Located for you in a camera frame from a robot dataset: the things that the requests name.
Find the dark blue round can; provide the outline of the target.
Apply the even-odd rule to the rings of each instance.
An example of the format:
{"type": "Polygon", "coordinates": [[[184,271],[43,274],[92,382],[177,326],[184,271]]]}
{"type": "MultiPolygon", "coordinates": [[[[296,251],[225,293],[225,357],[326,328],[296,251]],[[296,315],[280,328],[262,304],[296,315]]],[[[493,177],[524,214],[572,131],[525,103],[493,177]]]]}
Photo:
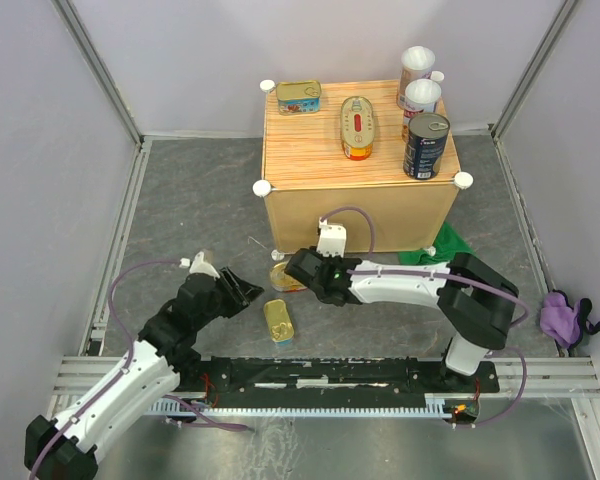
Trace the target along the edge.
{"type": "Polygon", "coordinates": [[[419,113],[410,119],[407,129],[403,170],[412,179],[430,180],[440,170],[450,122],[437,113],[419,113]]]}

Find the blue rectangular luncheon meat tin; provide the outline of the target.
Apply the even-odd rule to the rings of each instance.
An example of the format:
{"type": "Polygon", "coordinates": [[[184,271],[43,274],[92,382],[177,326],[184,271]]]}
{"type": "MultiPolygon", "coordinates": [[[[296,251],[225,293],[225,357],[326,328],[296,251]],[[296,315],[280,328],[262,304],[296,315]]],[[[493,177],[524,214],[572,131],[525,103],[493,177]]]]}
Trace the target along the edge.
{"type": "Polygon", "coordinates": [[[321,84],[317,80],[279,82],[275,88],[282,115],[316,113],[320,110],[321,84]]]}

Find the wooden cube cabinet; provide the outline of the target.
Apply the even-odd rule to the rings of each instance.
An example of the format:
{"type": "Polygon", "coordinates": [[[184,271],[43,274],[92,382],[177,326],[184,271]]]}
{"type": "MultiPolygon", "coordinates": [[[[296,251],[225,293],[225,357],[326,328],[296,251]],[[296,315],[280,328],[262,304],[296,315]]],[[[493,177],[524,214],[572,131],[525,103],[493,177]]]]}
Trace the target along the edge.
{"type": "Polygon", "coordinates": [[[282,115],[277,83],[265,94],[261,177],[253,193],[265,202],[274,247],[293,253],[318,242],[328,220],[347,231],[346,252],[405,252],[430,247],[459,191],[472,186],[455,144],[447,141],[439,173],[415,180],[403,170],[398,83],[375,80],[322,84],[316,113],[282,115]],[[372,104],[376,135],[371,155],[348,159],[340,138],[340,110],[351,96],[372,104]]]}

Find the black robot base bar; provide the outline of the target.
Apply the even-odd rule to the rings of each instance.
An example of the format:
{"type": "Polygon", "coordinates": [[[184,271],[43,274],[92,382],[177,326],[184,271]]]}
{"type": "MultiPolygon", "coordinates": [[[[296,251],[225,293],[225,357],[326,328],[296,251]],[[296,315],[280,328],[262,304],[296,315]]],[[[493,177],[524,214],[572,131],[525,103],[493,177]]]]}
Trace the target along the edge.
{"type": "Polygon", "coordinates": [[[183,375],[176,391],[210,396],[219,408],[423,407],[427,394],[500,391],[495,366],[466,377],[441,360],[213,357],[183,375]]]}

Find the gold oval fish tin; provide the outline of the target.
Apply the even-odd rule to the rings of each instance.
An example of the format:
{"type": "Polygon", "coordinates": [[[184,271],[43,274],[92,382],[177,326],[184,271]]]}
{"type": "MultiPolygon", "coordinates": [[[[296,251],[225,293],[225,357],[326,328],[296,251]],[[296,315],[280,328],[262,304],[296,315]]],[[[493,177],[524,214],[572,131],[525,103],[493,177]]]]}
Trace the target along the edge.
{"type": "Polygon", "coordinates": [[[345,156],[354,161],[368,158],[375,139],[371,102],[362,96],[344,100],[340,111],[340,138],[345,156]]]}

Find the oval red fish tin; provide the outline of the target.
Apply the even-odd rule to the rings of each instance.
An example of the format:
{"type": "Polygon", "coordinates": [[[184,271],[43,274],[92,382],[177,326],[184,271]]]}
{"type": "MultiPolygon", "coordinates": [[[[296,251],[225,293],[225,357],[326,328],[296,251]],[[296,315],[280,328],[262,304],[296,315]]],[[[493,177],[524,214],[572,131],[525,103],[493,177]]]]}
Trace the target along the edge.
{"type": "Polygon", "coordinates": [[[286,266],[287,262],[280,262],[270,270],[269,278],[272,287],[283,293],[306,290],[306,286],[285,273],[286,266]]]}

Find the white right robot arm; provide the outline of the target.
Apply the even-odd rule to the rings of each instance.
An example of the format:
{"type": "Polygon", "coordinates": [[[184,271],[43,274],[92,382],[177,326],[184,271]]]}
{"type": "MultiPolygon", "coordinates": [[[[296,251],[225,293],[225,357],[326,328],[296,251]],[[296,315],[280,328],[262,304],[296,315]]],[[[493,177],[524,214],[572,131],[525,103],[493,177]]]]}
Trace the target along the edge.
{"type": "Polygon", "coordinates": [[[509,330],[518,323],[515,310],[528,314],[517,287],[469,253],[457,253],[447,263],[404,266],[303,248],[285,273],[324,304],[398,303],[440,311],[455,329],[438,368],[440,382],[452,391],[474,381],[488,352],[505,349],[509,330]]]}

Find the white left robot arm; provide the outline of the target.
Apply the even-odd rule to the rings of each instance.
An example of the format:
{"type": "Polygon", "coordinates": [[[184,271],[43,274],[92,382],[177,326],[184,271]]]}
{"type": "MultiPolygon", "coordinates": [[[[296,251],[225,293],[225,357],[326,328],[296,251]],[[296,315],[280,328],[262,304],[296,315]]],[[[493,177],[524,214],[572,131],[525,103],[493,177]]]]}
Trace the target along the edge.
{"type": "Polygon", "coordinates": [[[263,292],[228,268],[191,272],[86,394],[52,419],[39,415],[27,426],[24,465],[30,478],[94,478],[116,441],[156,401],[199,383],[201,356],[193,348],[199,331],[239,314],[263,292]]]}

